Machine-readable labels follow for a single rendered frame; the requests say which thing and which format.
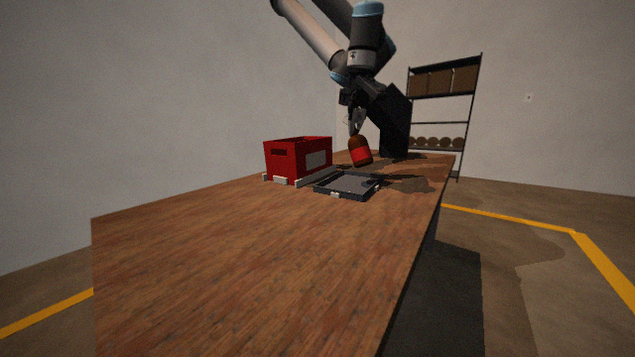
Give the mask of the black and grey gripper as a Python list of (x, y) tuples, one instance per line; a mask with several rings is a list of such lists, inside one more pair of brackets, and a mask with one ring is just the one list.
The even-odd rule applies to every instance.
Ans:
[[(348, 125), (349, 137), (354, 132), (354, 125), (357, 125), (357, 133), (359, 133), (364, 120), (366, 119), (369, 110), (369, 95), (359, 87), (355, 82), (355, 78), (358, 75), (370, 74), (370, 68), (352, 67), (345, 71), (347, 77), (347, 84), (345, 87), (339, 90), (338, 104), (347, 106), (347, 115), (342, 117), (342, 121)], [(353, 89), (351, 89), (353, 88)], [(359, 107), (360, 108), (359, 108)], [(355, 109), (356, 108), (356, 109)]]

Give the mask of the brown bottle with red label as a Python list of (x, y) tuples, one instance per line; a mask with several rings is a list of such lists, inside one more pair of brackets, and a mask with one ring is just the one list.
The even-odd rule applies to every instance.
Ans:
[(373, 164), (373, 157), (368, 142), (363, 135), (357, 133), (355, 126), (347, 146), (355, 168), (358, 169)]

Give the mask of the dark red open crate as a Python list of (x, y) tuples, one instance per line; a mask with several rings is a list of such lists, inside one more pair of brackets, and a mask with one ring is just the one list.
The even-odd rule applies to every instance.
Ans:
[(268, 180), (278, 176), (295, 185), (295, 180), (332, 166), (332, 143), (326, 136), (264, 141), (263, 146)]

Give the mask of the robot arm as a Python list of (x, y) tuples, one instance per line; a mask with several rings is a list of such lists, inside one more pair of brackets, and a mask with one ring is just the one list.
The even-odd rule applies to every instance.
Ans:
[(330, 70), (329, 76), (336, 83), (346, 87), (348, 77), (345, 74), (346, 69), (371, 68), (370, 74), (357, 75), (354, 82), (369, 95), (369, 105), (374, 100), (385, 100), (387, 93), (384, 90), (387, 86), (376, 81), (374, 77), (392, 58), (396, 52), (396, 46), (389, 35), (386, 32), (384, 34), (383, 3), (372, 0), (362, 1), (353, 8), (347, 0), (312, 1), (349, 39), (349, 47), (346, 51), (298, 0), (270, 0), (270, 3), (273, 10), (287, 19), (326, 64)]

